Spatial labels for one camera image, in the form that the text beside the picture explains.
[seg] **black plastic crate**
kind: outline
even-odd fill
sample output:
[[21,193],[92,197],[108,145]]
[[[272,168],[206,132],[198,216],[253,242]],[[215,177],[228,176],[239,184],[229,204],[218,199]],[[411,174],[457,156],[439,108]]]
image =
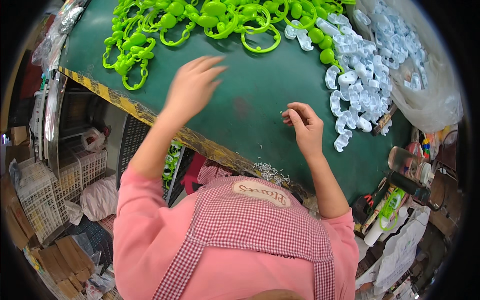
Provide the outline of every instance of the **black plastic crate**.
[[119,157],[117,161],[117,190],[120,188],[120,178],[127,169],[128,163],[132,159],[138,147],[147,136],[150,126],[137,120],[131,114],[127,114],[123,123],[123,134],[121,139]]

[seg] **white bottle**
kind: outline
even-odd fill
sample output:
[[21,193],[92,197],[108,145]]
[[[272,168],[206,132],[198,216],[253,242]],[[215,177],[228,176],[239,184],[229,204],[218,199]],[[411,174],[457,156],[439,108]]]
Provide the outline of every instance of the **white bottle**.
[[367,244],[369,247],[373,246],[373,244],[375,244],[380,235],[384,233],[384,230],[380,228],[380,223],[382,223],[383,228],[387,228],[388,221],[389,220],[387,218],[379,215],[372,228],[363,239],[365,241],[365,244]]

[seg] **plastic bottle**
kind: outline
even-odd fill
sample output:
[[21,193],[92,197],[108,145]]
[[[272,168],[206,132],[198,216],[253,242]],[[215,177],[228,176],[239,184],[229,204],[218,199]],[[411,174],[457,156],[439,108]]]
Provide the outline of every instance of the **plastic bottle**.
[[387,218],[379,215],[372,228],[363,239],[365,241],[365,244],[367,244],[369,247],[373,246],[373,244],[375,244],[380,235],[384,233],[384,230],[380,228],[380,223],[382,223],[383,228],[387,228],[388,221],[389,220]]
[[427,159],[395,146],[388,155],[388,167],[416,182],[426,183],[432,166]]

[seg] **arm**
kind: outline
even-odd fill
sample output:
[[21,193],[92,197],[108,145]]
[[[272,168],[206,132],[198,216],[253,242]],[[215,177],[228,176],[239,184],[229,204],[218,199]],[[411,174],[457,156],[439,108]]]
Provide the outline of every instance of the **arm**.
[[203,56],[182,66],[170,85],[165,105],[138,148],[129,167],[146,178],[160,178],[175,133],[210,101],[220,84],[213,80],[226,67],[213,66],[223,57]]
[[323,121],[308,104],[293,102],[287,107],[283,122],[295,128],[297,144],[312,172],[320,215],[335,218],[346,214],[350,207],[322,152]]

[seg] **red checkered apron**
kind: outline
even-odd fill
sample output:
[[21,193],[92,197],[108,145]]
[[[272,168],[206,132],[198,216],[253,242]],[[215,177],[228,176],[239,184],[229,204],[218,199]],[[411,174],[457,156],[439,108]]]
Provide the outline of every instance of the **red checkered apron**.
[[185,240],[153,299],[179,299],[206,246],[308,260],[314,267],[315,299],[334,299],[334,262],[326,229],[293,195],[271,182],[217,177],[200,187]]

